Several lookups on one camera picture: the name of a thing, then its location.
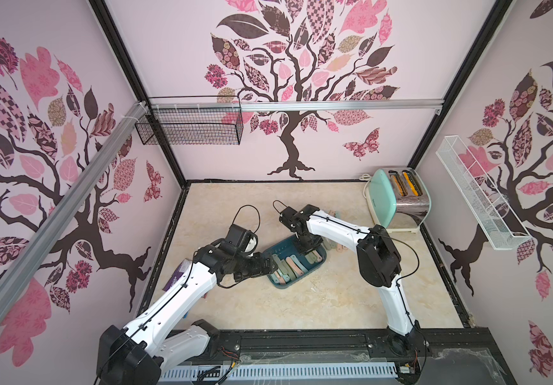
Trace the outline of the teal plastic storage box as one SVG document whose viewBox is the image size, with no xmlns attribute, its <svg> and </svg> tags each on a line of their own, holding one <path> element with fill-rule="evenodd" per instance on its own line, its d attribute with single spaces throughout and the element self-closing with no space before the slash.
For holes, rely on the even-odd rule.
<svg viewBox="0 0 553 385">
<path fill-rule="evenodd" d="M 323 245 L 310 253 L 303 254 L 295 246 L 295 236 L 268 247 L 263 256 L 276 266 L 274 273 L 268 276 L 277 289 L 287 289 L 301 279 L 317 271 L 327 260 L 327 251 Z"/>
</svg>

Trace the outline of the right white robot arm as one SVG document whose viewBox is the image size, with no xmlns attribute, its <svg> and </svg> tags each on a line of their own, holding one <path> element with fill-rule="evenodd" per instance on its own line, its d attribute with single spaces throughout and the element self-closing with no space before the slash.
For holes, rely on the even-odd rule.
<svg viewBox="0 0 553 385">
<path fill-rule="evenodd" d="M 325 239 L 356 253 L 361 277 L 379 291 L 387 329 L 401 341 L 414 338 L 416 321 L 402 288 L 402 257 L 384 227 L 358 226 L 313 205 L 300 211 L 285 208 L 280 223 L 295 234 L 294 245 L 299 253 L 317 250 Z"/>
</svg>

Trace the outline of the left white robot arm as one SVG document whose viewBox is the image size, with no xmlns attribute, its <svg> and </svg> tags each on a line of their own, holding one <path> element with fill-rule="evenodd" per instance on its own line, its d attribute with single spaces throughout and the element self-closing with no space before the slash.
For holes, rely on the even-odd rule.
<svg viewBox="0 0 553 385">
<path fill-rule="evenodd" d="M 274 273 L 270 256 L 232 254 L 206 245 L 194 254 L 183 276 L 149 309 L 125 327 L 114 325 L 99 340 L 96 384 L 156 384 L 162 373 L 200 356 L 215 334 L 200 323 L 170 337 L 183 316 L 231 274 L 237 283 Z"/>
</svg>

